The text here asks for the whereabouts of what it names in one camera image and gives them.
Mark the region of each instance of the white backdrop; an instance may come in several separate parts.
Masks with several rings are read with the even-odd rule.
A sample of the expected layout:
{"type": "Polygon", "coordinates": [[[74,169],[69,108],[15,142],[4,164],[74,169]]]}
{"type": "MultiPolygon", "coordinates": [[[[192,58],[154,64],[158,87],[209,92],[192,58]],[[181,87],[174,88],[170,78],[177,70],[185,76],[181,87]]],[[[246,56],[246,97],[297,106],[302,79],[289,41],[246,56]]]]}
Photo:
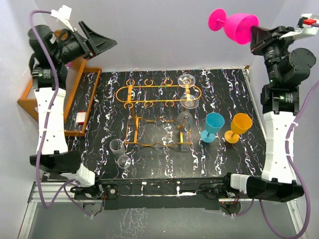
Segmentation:
{"type": "MultiPolygon", "coordinates": [[[[70,22],[83,20],[117,46],[89,61],[103,71],[169,70],[250,65],[249,46],[234,44],[223,30],[207,26],[210,13],[224,8],[228,15],[255,14],[271,26],[285,1],[268,0],[35,0],[39,9],[72,8],[70,22]]],[[[52,29],[56,21],[45,18],[52,29]]]]}
{"type": "MultiPolygon", "coordinates": [[[[36,151],[38,126],[16,101],[30,80],[28,14],[36,5],[33,0],[0,3],[0,238],[15,239],[35,179],[29,156],[36,151]]],[[[45,23],[41,15],[34,19],[45,23]]]]}

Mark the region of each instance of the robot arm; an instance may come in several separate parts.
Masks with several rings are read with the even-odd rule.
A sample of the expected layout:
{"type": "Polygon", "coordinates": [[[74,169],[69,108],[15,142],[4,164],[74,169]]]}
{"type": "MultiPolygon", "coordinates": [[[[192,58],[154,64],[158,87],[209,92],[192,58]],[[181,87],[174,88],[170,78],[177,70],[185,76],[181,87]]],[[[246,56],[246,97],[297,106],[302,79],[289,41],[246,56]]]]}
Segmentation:
{"type": "MultiPolygon", "coordinates": [[[[55,11],[55,16],[59,19],[63,17],[57,11],[55,11]]],[[[79,25],[87,39],[72,27],[61,31],[61,36],[67,34],[66,39],[63,40],[62,37],[57,37],[46,25],[35,27],[49,52],[58,75],[59,88],[50,110],[49,105],[55,92],[53,72],[33,30],[31,29],[28,33],[29,43],[34,50],[29,66],[38,105],[39,141],[37,153],[41,151],[40,169],[45,172],[58,173],[68,179],[74,179],[79,183],[84,193],[87,192],[91,196],[95,196],[100,191],[96,183],[95,173],[83,165],[78,151],[68,151],[65,141],[63,120],[67,77],[65,64],[81,56],[91,59],[117,43],[95,33],[82,21],[79,22],[79,25]],[[35,58],[38,60],[38,64],[34,66],[35,58]],[[48,122],[45,123],[47,113],[49,113],[49,117],[48,122]]],[[[36,159],[37,155],[30,156],[31,165],[36,165],[36,159]]]]}
{"type": "Polygon", "coordinates": [[[244,192],[249,198],[287,202],[304,194],[297,185],[296,175],[287,160],[286,141],[293,152],[294,132],[286,139],[289,126],[299,112],[298,85],[310,75],[316,58],[309,50],[288,46],[295,40],[314,36],[319,15],[303,14],[296,29],[278,26],[264,29],[253,26],[251,52],[265,59],[269,84],[261,93],[266,124],[266,160],[261,177],[227,173],[223,188],[226,192],[244,192]]]}

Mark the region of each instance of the glass base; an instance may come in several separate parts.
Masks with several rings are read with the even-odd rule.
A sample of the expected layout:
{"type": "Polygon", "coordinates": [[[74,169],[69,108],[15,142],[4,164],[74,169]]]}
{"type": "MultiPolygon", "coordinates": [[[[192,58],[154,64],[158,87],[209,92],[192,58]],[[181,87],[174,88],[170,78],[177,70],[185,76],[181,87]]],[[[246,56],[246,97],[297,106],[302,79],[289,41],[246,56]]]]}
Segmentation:
{"type": "Polygon", "coordinates": [[[201,140],[203,140],[205,143],[212,143],[215,140],[215,135],[213,133],[210,133],[208,135],[208,132],[204,130],[200,134],[201,140]]]}
{"type": "Polygon", "coordinates": [[[195,85],[195,77],[190,74],[183,74],[177,79],[177,82],[183,88],[186,88],[186,86],[190,88],[195,85]]]}
{"type": "Polygon", "coordinates": [[[130,157],[128,157],[127,155],[123,155],[119,157],[117,164],[120,168],[127,169],[132,164],[132,161],[130,157]]]}
{"type": "Polygon", "coordinates": [[[225,140],[229,143],[237,143],[239,140],[239,135],[237,134],[233,135],[233,131],[231,130],[227,131],[224,137],[225,137],[225,140]]]}
{"type": "Polygon", "coordinates": [[[187,94],[183,94],[180,99],[180,104],[186,109],[194,109],[199,105],[199,100],[194,95],[189,95],[187,98],[187,94]]]}

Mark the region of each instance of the small red object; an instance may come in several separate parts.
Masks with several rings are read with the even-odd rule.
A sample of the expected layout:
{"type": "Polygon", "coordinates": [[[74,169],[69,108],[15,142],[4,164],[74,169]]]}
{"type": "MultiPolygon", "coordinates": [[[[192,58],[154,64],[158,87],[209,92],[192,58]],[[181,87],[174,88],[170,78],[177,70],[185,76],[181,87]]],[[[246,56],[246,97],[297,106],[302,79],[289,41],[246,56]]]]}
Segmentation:
{"type": "Polygon", "coordinates": [[[84,111],[78,112],[78,113],[76,114],[75,122],[76,122],[77,124],[84,124],[85,116],[86,116],[86,112],[84,112],[84,111]]]}
{"type": "Polygon", "coordinates": [[[311,19],[311,18],[304,20],[304,24],[306,24],[306,25],[312,25],[313,23],[316,23],[316,22],[317,22],[317,20],[311,19]]]}

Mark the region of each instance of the metal frame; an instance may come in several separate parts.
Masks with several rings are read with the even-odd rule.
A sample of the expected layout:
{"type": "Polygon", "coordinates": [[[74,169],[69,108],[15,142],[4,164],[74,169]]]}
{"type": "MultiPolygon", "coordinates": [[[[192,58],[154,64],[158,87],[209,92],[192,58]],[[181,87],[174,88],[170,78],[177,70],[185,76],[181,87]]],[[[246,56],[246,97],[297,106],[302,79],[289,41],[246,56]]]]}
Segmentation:
{"type": "MultiPolygon", "coordinates": [[[[254,95],[253,92],[251,90],[251,86],[250,86],[250,80],[249,80],[249,75],[246,71],[246,69],[242,68],[244,77],[245,77],[245,81],[247,83],[247,87],[248,87],[248,91],[250,93],[253,105],[255,107],[255,111],[257,113],[257,118],[258,121],[260,123],[261,129],[263,131],[263,135],[266,138],[266,134],[264,131],[264,127],[258,112],[258,108],[256,105],[256,101],[254,99],[254,95]]],[[[42,183],[42,190],[43,190],[43,194],[44,194],[44,199],[46,202],[51,202],[55,192],[61,187],[61,185],[64,182],[48,182],[48,183],[42,183]]],[[[230,202],[233,201],[234,199],[219,199],[220,202],[230,202]]],[[[100,203],[101,200],[75,200],[77,203],[100,203]]],[[[251,201],[251,199],[241,199],[241,201],[251,201]]],[[[300,212],[299,209],[297,207],[296,204],[296,199],[287,202],[287,206],[288,206],[288,210],[290,212],[290,216],[292,219],[292,222],[294,224],[295,227],[295,231],[296,233],[300,232],[301,228],[303,227],[304,223],[303,220],[300,216],[300,212]]],[[[32,226],[32,222],[33,222],[33,218],[36,212],[36,207],[37,207],[37,203],[41,202],[40,198],[39,198],[39,194],[38,194],[38,189],[37,189],[37,184],[34,183],[32,190],[31,190],[31,194],[28,200],[28,206],[25,212],[25,216],[20,228],[20,232],[18,235],[18,239],[28,239],[30,230],[31,230],[31,226],[32,226]]],[[[67,196],[64,193],[61,193],[58,195],[56,202],[68,202],[71,203],[71,201],[67,198],[67,196]]],[[[302,239],[308,239],[307,236],[307,232],[301,237],[302,239]]]]}
{"type": "Polygon", "coordinates": [[[173,144],[162,144],[160,142],[155,142],[153,144],[145,144],[145,143],[140,143],[139,142],[139,125],[140,125],[140,122],[143,120],[145,121],[146,123],[149,123],[149,122],[156,122],[157,120],[161,120],[165,123],[174,123],[174,121],[176,121],[176,119],[173,119],[173,120],[164,120],[163,118],[161,117],[158,117],[156,119],[153,119],[153,120],[148,120],[148,119],[144,119],[142,117],[138,117],[136,116],[136,113],[135,113],[135,104],[138,104],[138,103],[144,103],[144,107],[145,108],[150,108],[150,107],[153,107],[154,106],[154,103],[156,102],[165,102],[165,106],[166,107],[173,107],[175,105],[175,102],[181,102],[181,101],[193,101],[193,100],[198,100],[200,97],[201,97],[201,94],[202,94],[202,91],[199,87],[197,87],[196,85],[192,86],[194,88],[196,88],[198,91],[199,91],[199,96],[196,98],[196,99],[193,99],[191,100],[190,99],[190,88],[189,86],[185,86],[185,93],[186,93],[186,99],[185,100],[174,100],[174,99],[171,99],[171,100],[147,100],[147,101],[140,101],[140,100],[132,100],[132,90],[133,88],[165,88],[165,87],[180,87],[179,85],[173,85],[173,80],[172,79],[168,79],[166,78],[163,82],[163,85],[154,85],[154,81],[153,80],[150,80],[150,84],[148,84],[148,81],[149,79],[145,79],[144,81],[144,85],[143,86],[135,86],[135,81],[133,79],[128,79],[126,81],[126,85],[127,86],[124,86],[124,87],[121,87],[119,88],[117,91],[116,91],[116,99],[119,101],[119,102],[122,102],[124,103],[124,108],[128,108],[131,110],[131,116],[129,116],[129,118],[132,118],[133,120],[133,124],[134,124],[134,141],[133,142],[130,142],[129,141],[129,132],[131,132],[130,130],[130,120],[128,119],[128,123],[127,123],[127,128],[126,128],[126,136],[125,136],[125,142],[124,144],[125,145],[128,145],[128,144],[138,144],[138,145],[141,145],[141,146],[145,146],[145,147],[152,147],[156,144],[159,144],[163,147],[173,147],[175,145],[183,145],[183,144],[189,144],[191,145],[191,134],[190,134],[190,131],[186,133],[186,138],[189,138],[189,142],[184,142],[184,134],[182,132],[180,132],[180,142],[176,142],[176,143],[173,143],[173,144]],[[127,89],[127,98],[126,100],[121,100],[118,96],[118,93],[121,92],[122,90],[124,89],[127,89]]]}

